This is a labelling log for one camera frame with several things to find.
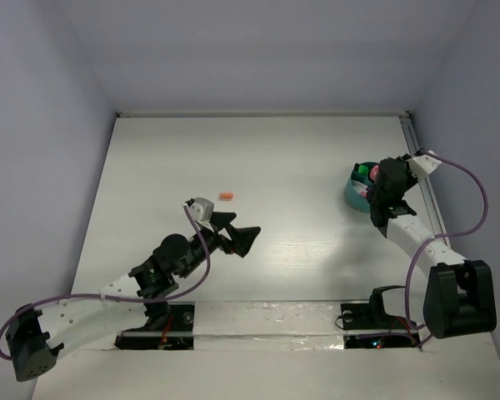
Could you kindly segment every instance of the white table surface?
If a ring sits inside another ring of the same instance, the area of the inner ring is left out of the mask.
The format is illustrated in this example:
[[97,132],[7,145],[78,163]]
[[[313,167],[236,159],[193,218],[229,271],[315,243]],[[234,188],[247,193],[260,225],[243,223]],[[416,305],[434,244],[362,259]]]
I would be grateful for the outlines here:
[[[218,328],[223,308],[246,315],[237,329],[251,337],[256,315],[245,310],[252,302],[368,298],[373,288],[403,283],[409,259],[345,203],[344,185],[354,163],[407,152],[397,117],[118,119],[73,291],[96,291],[127,273],[170,233],[193,234],[181,203],[205,197],[217,211],[236,212],[234,226],[258,225],[262,233],[244,259],[214,253],[210,277],[185,297],[198,302],[204,332]],[[220,192],[234,199],[216,202]],[[417,187],[407,200],[429,226]],[[180,288],[202,273],[200,267]],[[425,288],[426,278],[415,274],[417,320]],[[403,315],[402,295],[386,295],[389,313]],[[326,309],[330,319],[337,313]],[[328,323],[324,314],[322,320]],[[306,321],[299,320],[302,333]],[[500,398],[500,362],[488,334],[432,341],[426,352],[244,351],[234,341],[191,352],[103,351],[111,340],[60,360],[38,379],[33,398],[409,398],[408,391],[417,398]]]

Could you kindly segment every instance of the white wall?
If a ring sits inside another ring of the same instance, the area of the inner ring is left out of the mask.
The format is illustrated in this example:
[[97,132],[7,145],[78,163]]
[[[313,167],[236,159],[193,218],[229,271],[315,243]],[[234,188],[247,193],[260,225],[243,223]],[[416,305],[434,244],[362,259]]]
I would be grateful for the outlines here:
[[[59,4],[0,0],[0,325],[70,290],[113,122]],[[0,359],[0,400],[32,387]]]
[[[413,114],[421,143],[468,165],[487,187],[485,227],[455,247],[490,264],[497,298],[500,354],[500,0],[481,0]],[[449,168],[434,174],[433,186],[449,231],[471,227],[481,197],[470,179]]]
[[404,111],[474,0],[62,0],[119,111]]

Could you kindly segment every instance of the purple cable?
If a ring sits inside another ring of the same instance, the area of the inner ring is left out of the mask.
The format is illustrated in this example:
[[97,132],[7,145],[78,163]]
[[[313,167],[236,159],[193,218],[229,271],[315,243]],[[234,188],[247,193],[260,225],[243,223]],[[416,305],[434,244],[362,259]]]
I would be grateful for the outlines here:
[[[176,300],[177,298],[181,298],[181,297],[185,296],[186,294],[189,294],[190,292],[196,290],[208,278],[209,271],[211,270],[211,257],[209,254],[208,245],[206,244],[206,241],[204,240],[203,235],[200,233],[200,228],[193,221],[193,217],[191,217],[191,214],[189,213],[188,207],[183,206],[183,211],[185,212],[187,219],[191,223],[192,228],[197,233],[198,240],[202,244],[204,255],[206,256],[206,272],[202,275],[200,280],[197,283],[195,283],[192,287],[190,287],[187,290],[184,290],[181,293],[174,294],[173,296],[156,297],[156,298],[131,298],[131,297],[120,297],[120,296],[105,296],[105,297],[103,297],[103,295],[96,294],[96,293],[75,293],[75,294],[65,294],[62,296],[54,296],[54,297],[45,298],[43,300],[39,300],[38,302],[34,302],[32,304],[28,304],[27,306],[19,308],[18,311],[15,312],[6,321],[6,323],[4,323],[3,326],[0,328],[0,341],[2,340],[2,336],[6,332],[6,330],[8,329],[9,325],[11,325],[12,322],[16,318],[20,317],[27,310],[31,310],[32,308],[39,307],[39,306],[42,306],[44,304],[55,303],[55,302],[59,302],[61,300],[71,300],[71,299],[76,299],[76,298],[78,298],[78,299],[102,299],[102,298],[104,298],[105,300],[109,300],[112,302],[153,304],[153,303],[162,303],[162,302],[168,302],[171,300]],[[4,360],[11,361],[11,356],[8,356],[5,352],[2,351],[1,348],[0,348],[0,358],[3,358]]]
[[418,345],[417,345],[417,348],[422,348],[424,346],[424,344],[430,340],[431,338],[433,338],[433,335],[430,333],[429,335],[427,335],[424,340],[422,340]]

